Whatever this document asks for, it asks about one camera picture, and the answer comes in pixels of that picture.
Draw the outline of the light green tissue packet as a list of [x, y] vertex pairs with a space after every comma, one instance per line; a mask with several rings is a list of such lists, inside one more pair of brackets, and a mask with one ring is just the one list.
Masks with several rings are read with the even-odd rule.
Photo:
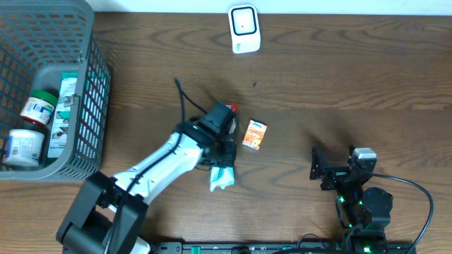
[[235, 182], [234, 169], [232, 167], [212, 167], [210, 169], [210, 192], [217, 187], [225, 189]]

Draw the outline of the orange snack packet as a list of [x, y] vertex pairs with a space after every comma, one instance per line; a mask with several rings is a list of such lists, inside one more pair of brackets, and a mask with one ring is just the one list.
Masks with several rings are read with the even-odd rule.
[[250, 147], [254, 150], [260, 150], [267, 128], [268, 126], [264, 123], [250, 120], [242, 141], [242, 145]]

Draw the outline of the red stick sachet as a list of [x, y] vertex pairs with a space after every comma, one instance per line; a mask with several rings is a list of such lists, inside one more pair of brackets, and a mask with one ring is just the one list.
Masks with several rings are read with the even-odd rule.
[[[237, 113], [237, 104], [227, 103], [225, 106], [227, 108], [229, 108], [231, 111], [233, 111], [235, 114]], [[232, 124], [230, 126], [229, 134], [233, 134], [235, 132], [236, 127], [237, 127], [237, 122], [235, 119], [233, 119]]]

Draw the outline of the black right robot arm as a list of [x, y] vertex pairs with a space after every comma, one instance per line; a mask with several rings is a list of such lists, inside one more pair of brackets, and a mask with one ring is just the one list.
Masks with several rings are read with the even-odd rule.
[[369, 147], [350, 147], [350, 156], [345, 166], [331, 166], [318, 147], [312, 148], [312, 163], [309, 178], [321, 180], [321, 190], [336, 191], [336, 203], [343, 206], [345, 215], [337, 208], [344, 228], [370, 231], [383, 236], [384, 229], [391, 222], [393, 196], [377, 187], [363, 189], [372, 178], [377, 155]]

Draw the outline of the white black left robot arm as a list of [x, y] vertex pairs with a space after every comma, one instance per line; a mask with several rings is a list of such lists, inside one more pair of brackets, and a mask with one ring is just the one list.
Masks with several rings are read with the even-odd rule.
[[231, 169], [238, 122], [201, 119], [178, 125], [158, 150], [126, 171], [89, 176], [57, 230], [65, 253], [150, 253], [140, 235], [148, 208], [173, 181], [198, 165]]

